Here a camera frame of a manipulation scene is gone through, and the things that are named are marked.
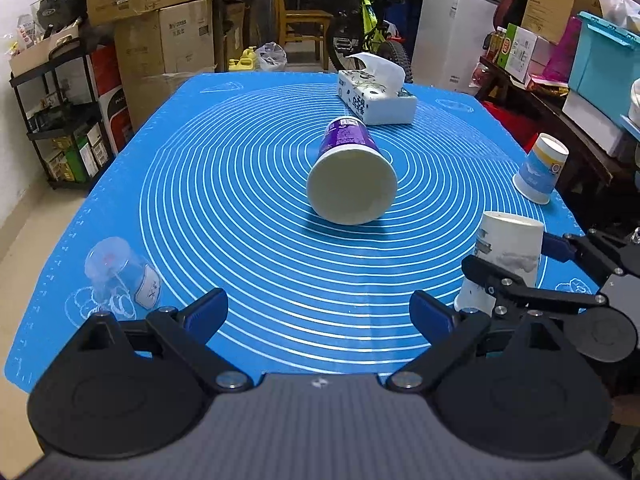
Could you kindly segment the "white paper cup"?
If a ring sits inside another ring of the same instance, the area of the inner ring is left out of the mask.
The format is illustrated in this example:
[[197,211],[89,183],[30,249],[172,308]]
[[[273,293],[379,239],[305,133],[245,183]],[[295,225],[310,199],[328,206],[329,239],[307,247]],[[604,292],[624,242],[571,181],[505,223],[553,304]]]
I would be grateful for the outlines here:
[[[473,255],[518,275],[533,287],[538,275],[544,224],[502,211],[485,211],[476,232]],[[496,300],[485,287],[464,278],[454,310],[477,308],[491,314]]]

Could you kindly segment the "blue yellow paper cup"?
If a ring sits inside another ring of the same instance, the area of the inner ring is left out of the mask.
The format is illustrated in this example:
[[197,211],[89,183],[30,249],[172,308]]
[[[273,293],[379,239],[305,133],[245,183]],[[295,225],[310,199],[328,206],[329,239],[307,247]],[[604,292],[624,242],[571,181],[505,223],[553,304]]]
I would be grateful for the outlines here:
[[548,204],[569,154],[561,141],[541,133],[512,177],[514,188],[535,204]]

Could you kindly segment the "clear plastic cup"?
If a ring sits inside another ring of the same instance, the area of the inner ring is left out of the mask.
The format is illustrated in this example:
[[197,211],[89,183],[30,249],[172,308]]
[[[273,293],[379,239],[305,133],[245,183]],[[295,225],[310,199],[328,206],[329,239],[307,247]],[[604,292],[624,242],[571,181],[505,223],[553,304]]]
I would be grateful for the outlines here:
[[160,300],[160,274],[121,237],[104,238],[90,249],[85,274],[99,307],[128,320],[138,309],[153,310]]

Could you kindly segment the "purple paper cup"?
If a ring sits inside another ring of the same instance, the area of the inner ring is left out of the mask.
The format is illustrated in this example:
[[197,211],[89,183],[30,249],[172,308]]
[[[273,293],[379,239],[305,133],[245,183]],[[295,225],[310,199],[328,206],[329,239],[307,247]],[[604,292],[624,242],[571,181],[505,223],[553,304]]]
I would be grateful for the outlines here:
[[367,126],[356,117],[342,116],[326,126],[306,192],[312,209],[324,220],[359,226],[390,209],[397,176]]

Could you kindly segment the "dark wooden side table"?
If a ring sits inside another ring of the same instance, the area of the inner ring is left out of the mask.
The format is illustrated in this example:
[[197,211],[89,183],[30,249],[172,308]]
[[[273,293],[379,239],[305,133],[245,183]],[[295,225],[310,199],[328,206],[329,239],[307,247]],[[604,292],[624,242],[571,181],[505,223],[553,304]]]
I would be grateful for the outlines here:
[[480,57],[480,65],[488,70],[488,76],[477,91],[476,98],[479,101],[487,100],[492,92],[495,92],[498,100],[504,101],[512,92],[518,102],[526,102],[528,108],[535,110],[534,116],[540,120],[541,130],[561,140],[570,149],[570,154],[585,162],[603,185],[608,188],[618,184],[634,186],[631,162],[619,162],[608,156],[584,130],[562,113],[561,107],[554,101],[524,89],[503,68],[484,56]]

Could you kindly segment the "teal plastic storage bin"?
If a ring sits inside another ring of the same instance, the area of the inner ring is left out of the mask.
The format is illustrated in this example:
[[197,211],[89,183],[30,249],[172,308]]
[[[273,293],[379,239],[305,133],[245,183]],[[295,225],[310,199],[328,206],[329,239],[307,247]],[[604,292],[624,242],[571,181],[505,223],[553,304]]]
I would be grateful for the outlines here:
[[589,12],[578,13],[580,33],[568,85],[614,124],[630,107],[639,78],[639,35]]

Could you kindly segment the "green white carton box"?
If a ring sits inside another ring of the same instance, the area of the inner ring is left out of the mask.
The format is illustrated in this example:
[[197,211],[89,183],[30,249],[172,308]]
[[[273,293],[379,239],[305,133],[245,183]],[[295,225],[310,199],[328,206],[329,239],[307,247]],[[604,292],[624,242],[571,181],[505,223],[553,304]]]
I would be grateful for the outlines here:
[[519,82],[526,81],[537,39],[538,36],[530,30],[509,24],[500,48],[497,65]]

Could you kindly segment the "white tissue box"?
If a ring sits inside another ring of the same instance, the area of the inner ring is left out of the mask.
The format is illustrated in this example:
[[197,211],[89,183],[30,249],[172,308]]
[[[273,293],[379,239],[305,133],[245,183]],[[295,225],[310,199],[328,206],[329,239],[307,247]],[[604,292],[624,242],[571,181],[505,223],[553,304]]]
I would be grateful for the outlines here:
[[337,73],[336,94],[367,126],[410,125],[418,99],[405,88],[398,64],[369,52],[349,55],[356,68]]

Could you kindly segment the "white chest freezer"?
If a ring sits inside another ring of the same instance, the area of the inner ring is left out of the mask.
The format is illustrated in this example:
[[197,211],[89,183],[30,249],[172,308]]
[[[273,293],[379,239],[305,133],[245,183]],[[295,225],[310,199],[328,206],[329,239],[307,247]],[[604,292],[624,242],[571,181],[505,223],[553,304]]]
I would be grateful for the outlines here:
[[494,30],[501,0],[422,0],[411,60],[413,81],[471,93],[472,73]]

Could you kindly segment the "black metal shelf rack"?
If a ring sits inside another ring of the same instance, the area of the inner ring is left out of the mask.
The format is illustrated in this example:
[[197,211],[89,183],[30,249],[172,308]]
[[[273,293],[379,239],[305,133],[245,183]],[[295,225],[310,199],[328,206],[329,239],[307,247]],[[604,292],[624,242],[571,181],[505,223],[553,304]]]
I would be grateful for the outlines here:
[[[73,102],[58,70],[81,62],[88,99]],[[73,38],[53,49],[46,62],[10,77],[26,136],[50,188],[91,191],[115,159],[105,114],[93,82],[89,50]]]

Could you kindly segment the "green black bicycle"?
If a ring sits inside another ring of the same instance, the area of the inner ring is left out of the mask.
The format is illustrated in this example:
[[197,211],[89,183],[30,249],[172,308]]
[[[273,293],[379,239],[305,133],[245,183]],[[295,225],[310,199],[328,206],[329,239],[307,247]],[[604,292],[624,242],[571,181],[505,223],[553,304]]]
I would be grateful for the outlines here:
[[329,59],[336,70],[354,70],[362,65],[357,53],[371,53],[399,65],[405,82],[413,82],[404,40],[386,11],[405,0],[317,0],[332,15],[326,40]]

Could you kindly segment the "lower cardboard box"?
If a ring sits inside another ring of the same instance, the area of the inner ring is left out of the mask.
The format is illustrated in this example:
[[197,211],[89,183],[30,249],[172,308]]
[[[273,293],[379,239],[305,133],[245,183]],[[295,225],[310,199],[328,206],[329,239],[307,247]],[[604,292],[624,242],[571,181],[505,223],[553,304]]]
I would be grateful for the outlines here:
[[190,77],[216,67],[212,0],[195,0],[115,24],[115,49],[134,130]]

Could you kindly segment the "yellow plastic jug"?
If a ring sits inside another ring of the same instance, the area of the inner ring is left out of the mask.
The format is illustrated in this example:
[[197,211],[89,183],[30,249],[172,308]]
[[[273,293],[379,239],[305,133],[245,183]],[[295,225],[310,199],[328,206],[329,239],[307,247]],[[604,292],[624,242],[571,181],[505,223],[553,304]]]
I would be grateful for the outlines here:
[[254,72],[258,70],[259,63],[254,47],[245,49],[239,58],[230,58],[230,72]]

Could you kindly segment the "wooden chair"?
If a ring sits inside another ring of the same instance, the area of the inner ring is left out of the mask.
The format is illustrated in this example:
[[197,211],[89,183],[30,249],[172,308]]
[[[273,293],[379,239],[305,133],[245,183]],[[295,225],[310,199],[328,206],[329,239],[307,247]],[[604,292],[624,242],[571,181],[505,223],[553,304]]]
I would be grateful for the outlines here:
[[277,44],[284,48],[294,42],[312,41],[314,55],[322,70],[329,70],[328,29],[333,16],[322,10],[288,10],[284,0],[273,0]]

